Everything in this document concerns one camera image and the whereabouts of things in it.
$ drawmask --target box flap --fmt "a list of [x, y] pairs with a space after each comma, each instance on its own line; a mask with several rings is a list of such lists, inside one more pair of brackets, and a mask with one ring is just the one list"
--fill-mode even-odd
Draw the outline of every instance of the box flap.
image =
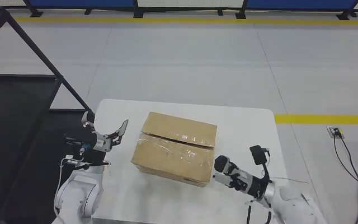
[[217, 126], [175, 116], [150, 112], [142, 132], [180, 142], [215, 147]]
[[141, 134], [132, 163], [208, 183], [214, 151]]

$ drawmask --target yellow stripe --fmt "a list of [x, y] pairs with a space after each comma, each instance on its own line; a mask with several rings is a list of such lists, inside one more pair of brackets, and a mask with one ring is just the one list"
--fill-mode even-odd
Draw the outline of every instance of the yellow stripe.
[[358, 115], [275, 114], [276, 124], [358, 124]]
[[95, 18], [95, 17], [15, 17], [17, 22], [141, 23], [141, 24], [274, 24], [274, 25], [358, 25], [357, 20], [270, 20], [234, 18]]

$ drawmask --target cardboard box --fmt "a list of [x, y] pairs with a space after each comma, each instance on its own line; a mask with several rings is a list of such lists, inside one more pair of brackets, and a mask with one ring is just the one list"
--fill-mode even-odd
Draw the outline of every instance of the cardboard box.
[[211, 178], [216, 128], [150, 112], [132, 163], [141, 172], [204, 187]]

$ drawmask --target blue wall panel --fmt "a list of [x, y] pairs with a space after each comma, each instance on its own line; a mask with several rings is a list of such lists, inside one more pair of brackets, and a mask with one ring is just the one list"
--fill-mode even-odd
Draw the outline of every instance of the blue wall panel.
[[133, 0], [30, 0], [33, 6], [131, 7]]
[[344, 9], [354, 0], [249, 0], [249, 8]]

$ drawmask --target cable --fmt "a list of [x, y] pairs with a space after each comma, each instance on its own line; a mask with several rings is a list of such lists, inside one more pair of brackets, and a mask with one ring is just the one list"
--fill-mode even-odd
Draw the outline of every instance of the cable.
[[[347, 173], [349, 173], [349, 175], [351, 175], [352, 177], [353, 177], [353, 179], [355, 179], [356, 181], [358, 181], [358, 179], [357, 178], [355, 178], [349, 171], [348, 171], [348, 169], [346, 168], [346, 166], [343, 164], [343, 162], [341, 161], [341, 158], [340, 158], [340, 156], [338, 155], [338, 152], [337, 152], [337, 147], [336, 147], [336, 134], [334, 134], [334, 136], [333, 136], [333, 144], [335, 145], [335, 151], [336, 151], [336, 155], [337, 155], [337, 157], [338, 157], [338, 160], [340, 161], [340, 163], [342, 164], [342, 166], [343, 166], [343, 168], [347, 171]], [[350, 161], [352, 162], [352, 158], [351, 158], [351, 154], [350, 154], [350, 152], [349, 152], [349, 150], [348, 150], [348, 154], [349, 154], [349, 157], [350, 157]]]
[[347, 150], [347, 152], [348, 152], [348, 155], [349, 155], [349, 161], [351, 162], [351, 166], [352, 166], [352, 168], [353, 168], [353, 171], [354, 171], [354, 173], [356, 174], [356, 176], [357, 176], [357, 178], [358, 178], [358, 173], [357, 173], [356, 168], [354, 167], [353, 162], [352, 162], [351, 152], [348, 150], [348, 147], [346, 146], [346, 143], [345, 143], [345, 141], [343, 140], [342, 135], [340, 135], [339, 137], [340, 137], [340, 139], [342, 140], [343, 144], [345, 145], [345, 148], [346, 148], [346, 150]]
[[290, 179], [290, 178], [271, 178], [271, 179], [286, 179], [286, 180], [296, 181], [296, 182], [299, 182], [299, 183], [309, 184], [307, 181], [294, 180], [294, 179]]
[[[268, 153], [268, 162], [267, 162], [267, 164], [266, 164], [266, 167], [268, 167], [268, 166], [269, 166], [270, 161], [271, 161], [271, 155], [270, 155], [270, 153]], [[261, 174], [262, 174], [262, 176], [264, 176], [264, 174], [265, 174], [265, 170], [262, 170], [262, 171], [261, 171]]]
[[57, 212], [57, 210], [56, 210], [55, 204], [56, 204], [57, 193], [58, 193], [58, 190], [60, 189], [61, 177], [62, 177], [62, 167], [63, 167], [63, 164], [62, 164], [62, 163], [63, 163], [64, 160], [66, 160], [66, 158], [63, 158], [63, 159], [61, 160], [60, 164], [59, 164], [59, 166], [60, 166], [60, 177], [59, 177], [59, 179], [58, 179], [57, 189], [56, 189], [55, 198], [54, 198], [54, 212], [55, 212], [55, 214], [56, 214], [56, 218], [58, 218], [59, 220], [61, 220], [61, 222], [62, 222], [63, 224], [65, 224], [65, 221], [63, 221], [63, 219], [59, 216], [59, 214], [58, 214], [58, 212]]
[[[252, 203], [253, 203], [254, 201], [256, 201], [256, 200], [257, 200], [257, 198], [255, 198], [255, 199], [249, 201], [248, 211], [247, 211], [247, 218], [246, 218], [246, 224], [249, 224], [249, 223], [250, 223], [251, 205], [252, 205]], [[267, 221], [265, 222], [265, 224], [269, 224], [269, 223], [271, 222], [271, 217], [272, 217], [272, 212], [271, 212], [272, 208], [271, 208], [271, 203], [268, 202], [267, 200], [265, 200], [265, 201], [266, 201], [266, 203], [267, 203], [267, 205], [268, 205], [268, 208], [269, 208], [269, 210], [268, 210], [268, 216], [267, 216]]]

